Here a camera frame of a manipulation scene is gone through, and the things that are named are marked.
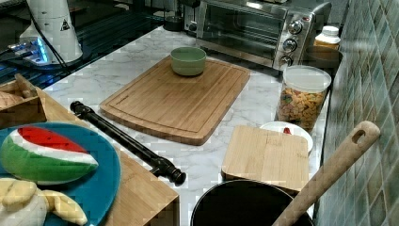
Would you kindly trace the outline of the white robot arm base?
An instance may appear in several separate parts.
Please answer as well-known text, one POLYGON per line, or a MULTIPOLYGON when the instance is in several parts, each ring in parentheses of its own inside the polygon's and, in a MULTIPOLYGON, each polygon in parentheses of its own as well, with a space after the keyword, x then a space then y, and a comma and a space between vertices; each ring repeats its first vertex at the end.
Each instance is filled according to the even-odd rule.
POLYGON ((26 0, 31 25, 20 40, 32 40, 38 52, 28 61, 37 66, 72 63, 83 55, 67 0, 26 0))

